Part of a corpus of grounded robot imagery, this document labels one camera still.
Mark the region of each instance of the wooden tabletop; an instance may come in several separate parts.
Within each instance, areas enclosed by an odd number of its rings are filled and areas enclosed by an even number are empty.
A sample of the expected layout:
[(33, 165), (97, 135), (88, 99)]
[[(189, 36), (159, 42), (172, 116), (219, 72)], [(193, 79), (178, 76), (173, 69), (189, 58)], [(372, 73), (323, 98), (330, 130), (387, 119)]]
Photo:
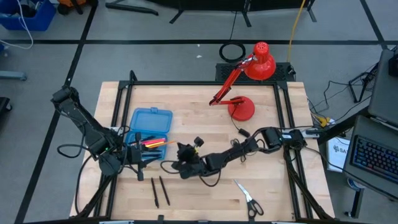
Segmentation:
[[(111, 125), (117, 87), (118, 82), (102, 84), (95, 118), (103, 126)], [(243, 141), (244, 137), (239, 135), (233, 126), (225, 105), (208, 105), (219, 89), (220, 86), (133, 86), (127, 125), (136, 108), (158, 107), (158, 109), (170, 110), (173, 112), (173, 121), (169, 139), (193, 144), (194, 138), (199, 136), (205, 141), (199, 149), (199, 155), (223, 152), (231, 147), (231, 139)], [(122, 97), (118, 126), (121, 122), (125, 95), (126, 91)], [(261, 127), (279, 126), (275, 96), (271, 86), (233, 86), (226, 98), (241, 95), (252, 99), (256, 112), (249, 121), (235, 121), (239, 128), (253, 133)], [(312, 125), (303, 83), (289, 83), (289, 95), (296, 126)], [(280, 96), (285, 112), (282, 91), (280, 91)], [(289, 126), (286, 113), (285, 122), (286, 126)], [(307, 142), (310, 148), (318, 150), (316, 140), (307, 139)], [(176, 144), (167, 148), (166, 159), (177, 159)], [(325, 211), (334, 217), (320, 156), (314, 152), (302, 150), (302, 160), (309, 191)], [(164, 215), (165, 220), (248, 220), (245, 196), (233, 179), (237, 179), (264, 209), (264, 215), (257, 215), (256, 221), (294, 219), (282, 150), (273, 154), (258, 152), (255, 156), (249, 156), (244, 163), (241, 163), (239, 159), (228, 163), (222, 170), (220, 182), (216, 187), (205, 186), (198, 177), (183, 180), (179, 175), (167, 174), (159, 164), (160, 162), (155, 161), (144, 169), (145, 179), (142, 182), (137, 181), (137, 175), (128, 169), (119, 175), (112, 219), (156, 220), (158, 215)], [(100, 174), (98, 163), (89, 161), (81, 176), (78, 197), (80, 210), (98, 188)], [(159, 182), (160, 175), (164, 180), (171, 206), (167, 205), (164, 197)], [(156, 208), (154, 203), (151, 177), (155, 179), (160, 208)], [(216, 178), (217, 175), (214, 175), (205, 180), (213, 183)], [(302, 196), (298, 188), (297, 191), (301, 216), (305, 217)], [(104, 200), (107, 199), (108, 192), (104, 195)], [(71, 215), (74, 214), (75, 209), (72, 208)]]

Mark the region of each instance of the yellow cable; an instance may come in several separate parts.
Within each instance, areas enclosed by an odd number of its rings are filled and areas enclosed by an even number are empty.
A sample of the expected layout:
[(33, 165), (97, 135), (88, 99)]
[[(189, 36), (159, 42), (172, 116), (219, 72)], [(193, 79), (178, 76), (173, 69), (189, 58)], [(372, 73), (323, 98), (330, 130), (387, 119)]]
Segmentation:
[(290, 41), (289, 41), (289, 49), (287, 51), (287, 62), (290, 62), (290, 54), (292, 53), (292, 41), (293, 41), (293, 37), (294, 37), (294, 30), (296, 29), (296, 26), (297, 26), (297, 23), (299, 21), (301, 12), (303, 11), (304, 4), (305, 4), (305, 0), (303, 0), (303, 3), (301, 3), (300, 10), (298, 11), (298, 14), (297, 14), (297, 17), (296, 17), (296, 21), (294, 21), (294, 25), (293, 25), (293, 29), (292, 29), (292, 35), (290, 36)]

